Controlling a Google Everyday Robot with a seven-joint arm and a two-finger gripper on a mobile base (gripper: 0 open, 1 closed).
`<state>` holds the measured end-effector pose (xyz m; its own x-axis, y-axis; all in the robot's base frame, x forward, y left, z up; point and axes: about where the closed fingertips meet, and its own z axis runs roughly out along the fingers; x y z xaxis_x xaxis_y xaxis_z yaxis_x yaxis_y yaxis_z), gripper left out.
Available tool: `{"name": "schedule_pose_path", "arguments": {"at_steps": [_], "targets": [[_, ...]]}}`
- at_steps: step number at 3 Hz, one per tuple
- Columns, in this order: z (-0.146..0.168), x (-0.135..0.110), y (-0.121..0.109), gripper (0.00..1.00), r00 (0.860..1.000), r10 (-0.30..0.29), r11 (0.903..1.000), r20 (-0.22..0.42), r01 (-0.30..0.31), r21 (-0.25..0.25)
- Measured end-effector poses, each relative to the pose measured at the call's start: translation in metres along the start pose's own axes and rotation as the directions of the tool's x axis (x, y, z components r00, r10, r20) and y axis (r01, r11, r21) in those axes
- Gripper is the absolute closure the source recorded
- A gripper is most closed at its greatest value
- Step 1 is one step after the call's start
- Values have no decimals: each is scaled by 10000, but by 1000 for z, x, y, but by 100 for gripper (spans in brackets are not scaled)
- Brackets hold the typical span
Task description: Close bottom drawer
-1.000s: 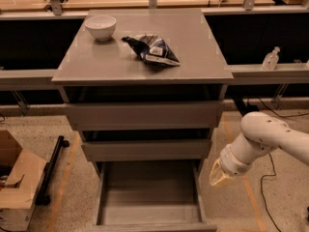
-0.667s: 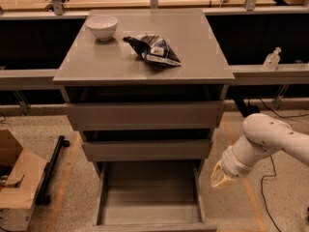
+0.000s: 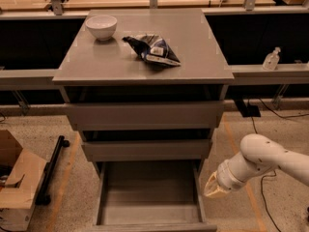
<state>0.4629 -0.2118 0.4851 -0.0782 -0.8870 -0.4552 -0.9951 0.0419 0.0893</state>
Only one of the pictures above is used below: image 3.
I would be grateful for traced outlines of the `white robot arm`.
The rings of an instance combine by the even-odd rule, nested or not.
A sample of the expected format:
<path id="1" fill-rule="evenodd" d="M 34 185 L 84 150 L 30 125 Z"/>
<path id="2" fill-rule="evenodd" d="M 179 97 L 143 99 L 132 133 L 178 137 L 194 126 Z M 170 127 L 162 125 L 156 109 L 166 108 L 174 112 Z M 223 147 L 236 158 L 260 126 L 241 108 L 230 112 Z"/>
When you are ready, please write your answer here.
<path id="1" fill-rule="evenodd" d="M 204 187 L 208 198 L 224 197 L 245 186 L 253 177 L 279 169 L 309 186 L 309 156 L 285 149 L 260 134 L 248 134 L 240 149 L 230 159 L 222 161 Z"/>

